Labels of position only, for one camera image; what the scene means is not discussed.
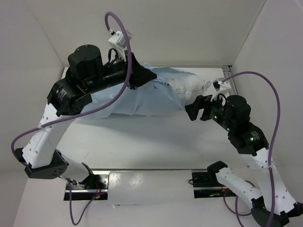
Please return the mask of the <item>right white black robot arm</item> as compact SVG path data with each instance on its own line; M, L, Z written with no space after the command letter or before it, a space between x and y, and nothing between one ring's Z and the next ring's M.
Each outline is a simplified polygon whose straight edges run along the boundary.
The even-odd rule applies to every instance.
M198 96L185 110L194 121L203 110L202 121L214 120L228 132L228 140L255 174L258 188L237 176L224 162L207 168L207 181L228 187L250 208L261 226L283 227L292 217L303 213L302 203L296 202L285 187L273 160L268 159L269 144L262 130L250 122L251 107L245 98L232 95L225 100Z

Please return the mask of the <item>white pillow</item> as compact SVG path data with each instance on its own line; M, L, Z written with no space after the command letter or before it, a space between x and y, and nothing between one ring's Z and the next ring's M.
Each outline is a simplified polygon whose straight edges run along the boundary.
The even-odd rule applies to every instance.
M169 67L164 67L163 70L162 79L172 87L184 106L192 104L197 96L203 95L211 86L210 81L191 72Z

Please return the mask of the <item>light blue pillowcase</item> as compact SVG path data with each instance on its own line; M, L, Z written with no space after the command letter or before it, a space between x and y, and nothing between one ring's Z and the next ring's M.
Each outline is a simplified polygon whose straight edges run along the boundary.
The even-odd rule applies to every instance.
M125 115L165 115L184 109L181 100L172 87L162 79L164 67L144 67L157 75L157 78L133 90L126 88L122 95L109 107L86 116L87 119L101 119L110 114Z

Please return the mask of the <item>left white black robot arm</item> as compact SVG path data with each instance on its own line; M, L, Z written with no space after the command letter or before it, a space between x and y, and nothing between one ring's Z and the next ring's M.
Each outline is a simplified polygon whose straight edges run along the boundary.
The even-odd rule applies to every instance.
M57 146L64 133L84 107L92 103L92 94L121 84L127 76L127 60L115 58L103 64L100 49L87 44L68 56L69 68L63 79L54 83L47 96L40 127L29 143L13 154L33 179L68 179L87 189L100 180L85 163L65 157Z

